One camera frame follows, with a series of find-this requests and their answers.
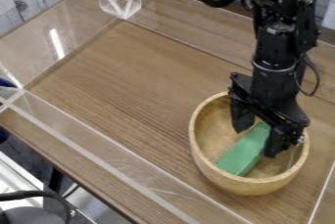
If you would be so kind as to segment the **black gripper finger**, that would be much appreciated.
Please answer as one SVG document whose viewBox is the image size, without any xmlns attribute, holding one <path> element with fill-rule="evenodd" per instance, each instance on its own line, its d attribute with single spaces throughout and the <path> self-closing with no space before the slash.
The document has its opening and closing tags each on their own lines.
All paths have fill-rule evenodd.
<svg viewBox="0 0 335 224">
<path fill-rule="evenodd" d="M 251 104 L 238 100 L 231 100 L 232 125 L 238 133 L 242 133 L 254 126 L 255 113 Z"/>
<path fill-rule="evenodd" d="M 275 158 L 293 145 L 298 146 L 305 141 L 305 128 L 301 125 L 275 125 L 267 124 L 270 133 L 266 140 L 263 154 Z"/>
</svg>

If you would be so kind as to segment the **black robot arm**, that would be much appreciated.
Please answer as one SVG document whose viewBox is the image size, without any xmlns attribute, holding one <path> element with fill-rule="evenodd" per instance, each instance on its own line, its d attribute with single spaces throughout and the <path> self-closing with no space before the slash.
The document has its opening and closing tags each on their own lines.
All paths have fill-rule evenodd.
<svg viewBox="0 0 335 224">
<path fill-rule="evenodd" d="M 223 8 L 236 0 L 200 0 Z M 298 104 L 298 96 L 315 92 L 303 88 L 306 70 L 317 69 L 307 52 L 317 46 L 317 0 L 240 0 L 252 10 L 256 49 L 252 74 L 232 73 L 231 114 L 238 132 L 258 119 L 270 125 L 263 154 L 289 150 L 305 140 L 310 119 Z"/>
</svg>

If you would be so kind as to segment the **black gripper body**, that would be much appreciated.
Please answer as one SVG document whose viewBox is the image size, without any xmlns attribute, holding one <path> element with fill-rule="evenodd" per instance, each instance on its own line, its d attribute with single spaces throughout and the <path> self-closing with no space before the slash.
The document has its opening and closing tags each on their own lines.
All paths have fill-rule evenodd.
<svg viewBox="0 0 335 224">
<path fill-rule="evenodd" d="M 254 62 L 252 75 L 231 73 L 231 100 L 251 104 L 255 118 L 267 124 L 301 125 L 305 130 L 310 119 L 299 106 L 298 95 L 302 92 L 307 65 L 294 61 L 287 67 L 266 67 Z"/>
</svg>

